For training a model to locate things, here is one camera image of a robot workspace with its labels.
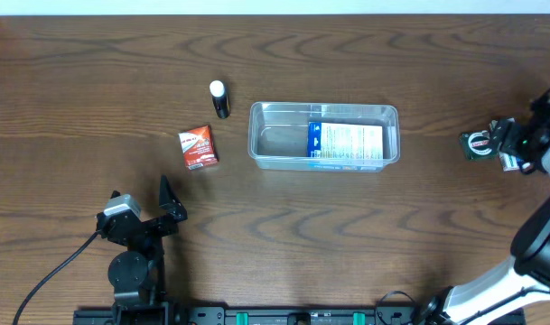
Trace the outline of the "white Panadol box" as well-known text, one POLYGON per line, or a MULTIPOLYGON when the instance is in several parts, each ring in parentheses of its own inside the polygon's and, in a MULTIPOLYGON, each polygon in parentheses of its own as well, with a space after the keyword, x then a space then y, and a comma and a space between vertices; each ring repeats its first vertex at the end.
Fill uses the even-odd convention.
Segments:
POLYGON ((519 151, 522 145, 522 126, 514 117, 509 117, 492 120, 489 128, 489 145, 497 152, 503 171, 527 173, 532 163, 524 160, 519 151))

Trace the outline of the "green round-logo box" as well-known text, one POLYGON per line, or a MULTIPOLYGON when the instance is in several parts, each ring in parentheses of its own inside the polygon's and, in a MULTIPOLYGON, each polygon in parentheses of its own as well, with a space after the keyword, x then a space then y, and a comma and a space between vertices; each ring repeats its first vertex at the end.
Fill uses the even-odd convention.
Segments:
POLYGON ((464 156, 468 161, 491 159, 497 155, 497 150, 489 145, 489 131, 462 133, 459 137, 464 156))

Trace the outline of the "large blue white medicine box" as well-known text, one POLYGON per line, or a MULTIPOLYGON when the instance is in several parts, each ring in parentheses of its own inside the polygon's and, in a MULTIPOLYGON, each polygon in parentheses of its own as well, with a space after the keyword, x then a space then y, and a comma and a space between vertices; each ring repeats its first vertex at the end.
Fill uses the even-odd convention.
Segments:
POLYGON ((311 158, 381 160, 383 128, 378 125, 350 125, 310 122, 307 153, 311 158))

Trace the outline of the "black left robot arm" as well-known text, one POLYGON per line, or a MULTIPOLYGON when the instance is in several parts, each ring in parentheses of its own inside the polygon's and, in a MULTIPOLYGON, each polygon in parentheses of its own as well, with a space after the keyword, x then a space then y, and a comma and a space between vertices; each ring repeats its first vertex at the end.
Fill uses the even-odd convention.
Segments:
POLYGON ((163 238, 178 232, 187 211, 164 175, 159 207, 162 216, 143 221, 138 202, 129 194, 114 191, 97 214, 101 237, 126 248, 107 270, 114 289, 115 324, 178 324, 182 320, 176 303, 167 298, 163 238))

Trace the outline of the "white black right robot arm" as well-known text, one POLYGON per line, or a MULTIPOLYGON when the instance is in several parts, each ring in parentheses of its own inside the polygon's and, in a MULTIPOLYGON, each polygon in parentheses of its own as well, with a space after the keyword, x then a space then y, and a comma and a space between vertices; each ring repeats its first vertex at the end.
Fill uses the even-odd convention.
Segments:
MULTIPOLYGON (((550 176, 550 96, 531 104, 523 125, 497 122, 491 145, 529 166, 524 174, 550 176)), ((414 324, 490 324, 528 304, 550 301, 550 196, 516 233, 509 257, 479 278, 435 296, 412 320, 414 324)))

